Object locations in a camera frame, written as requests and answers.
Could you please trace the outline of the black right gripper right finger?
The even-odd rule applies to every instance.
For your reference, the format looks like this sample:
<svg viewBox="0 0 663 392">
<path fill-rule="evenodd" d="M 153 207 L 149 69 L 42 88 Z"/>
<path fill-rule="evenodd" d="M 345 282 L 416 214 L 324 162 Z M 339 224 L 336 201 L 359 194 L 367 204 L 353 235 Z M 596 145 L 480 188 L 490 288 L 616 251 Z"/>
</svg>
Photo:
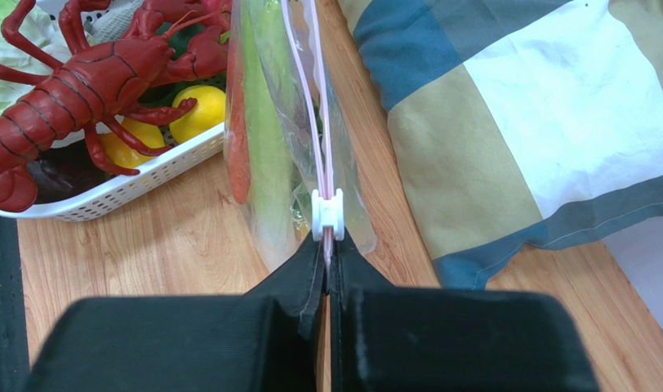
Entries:
<svg viewBox="0 0 663 392">
<path fill-rule="evenodd" d="M 572 317 L 543 293 L 398 287 L 351 237 L 331 260 L 334 391 L 597 391 Z"/>
</svg>

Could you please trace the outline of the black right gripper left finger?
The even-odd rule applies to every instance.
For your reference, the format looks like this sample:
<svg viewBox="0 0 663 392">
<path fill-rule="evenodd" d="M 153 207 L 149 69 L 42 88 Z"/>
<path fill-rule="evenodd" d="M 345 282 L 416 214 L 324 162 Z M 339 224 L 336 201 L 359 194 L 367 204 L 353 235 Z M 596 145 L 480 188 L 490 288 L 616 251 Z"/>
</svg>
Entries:
<svg viewBox="0 0 663 392">
<path fill-rule="evenodd" d="M 315 391 L 324 265 L 306 238 L 248 292 L 88 297 L 59 318 L 27 391 Z"/>
</svg>

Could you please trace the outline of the clear pink zip top bag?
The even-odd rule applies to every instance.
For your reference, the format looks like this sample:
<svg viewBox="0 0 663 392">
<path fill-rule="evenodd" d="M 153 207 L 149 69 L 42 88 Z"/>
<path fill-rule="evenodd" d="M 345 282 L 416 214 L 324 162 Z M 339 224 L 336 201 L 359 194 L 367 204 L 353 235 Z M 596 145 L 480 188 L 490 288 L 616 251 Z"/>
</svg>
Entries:
<svg viewBox="0 0 663 392">
<path fill-rule="evenodd" d="M 242 2 L 236 1 L 233 4 L 229 44 L 238 45 L 239 59 L 243 65 Z M 343 111 L 327 73 L 318 8 L 312 1 L 279 2 L 282 4 L 283 23 L 291 47 L 291 75 L 296 88 L 291 118 L 281 121 L 293 160 L 290 207 L 297 241 L 295 251 L 312 229 L 314 203 L 320 198 L 342 194 L 344 227 L 359 251 L 368 254 L 375 249 L 377 237 L 363 201 L 357 163 Z M 239 205 L 256 245 L 251 231 L 252 212 L 248 202 L 250 189 L 247 201 Z M 262 260 L 269 270 L 277 269 L 285 261 L 271 265 L 267 260 Z"/>
</svg>

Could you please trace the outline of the orange carrot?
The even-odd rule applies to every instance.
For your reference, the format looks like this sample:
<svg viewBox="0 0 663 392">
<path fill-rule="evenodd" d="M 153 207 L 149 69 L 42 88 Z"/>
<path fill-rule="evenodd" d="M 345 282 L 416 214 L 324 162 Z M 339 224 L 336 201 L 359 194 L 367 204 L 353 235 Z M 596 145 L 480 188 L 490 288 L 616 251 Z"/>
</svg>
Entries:
<svg viewBox="0 0 663 392">
<path fill-rule="evenodd" d="M 236 203 L 247 201 L 251 185 L 250 155 L 247 144 L 247 124 L 244 111 L 243 65 L 236 43 L 229 44 L 227 92 L 229 111 L 225 158 L 229 182 Z"/>
</svg>

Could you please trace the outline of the green celery stalk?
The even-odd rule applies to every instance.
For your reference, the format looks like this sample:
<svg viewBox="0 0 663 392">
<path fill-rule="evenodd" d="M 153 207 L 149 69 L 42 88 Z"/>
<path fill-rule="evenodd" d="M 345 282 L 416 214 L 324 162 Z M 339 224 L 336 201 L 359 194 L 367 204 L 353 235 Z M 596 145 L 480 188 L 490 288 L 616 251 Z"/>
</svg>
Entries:
<svg viewBox="0 0 663 392">
<path fill-rule="evenodd" d="M 271 265 L 296 249 L 291 216 L 293 160 L 281 121 L 291 118 L 296 88 L 291 47 L 279 1 L 243 1 L 245 119 L 251 164 L 251 231 Z"/>
</svg>

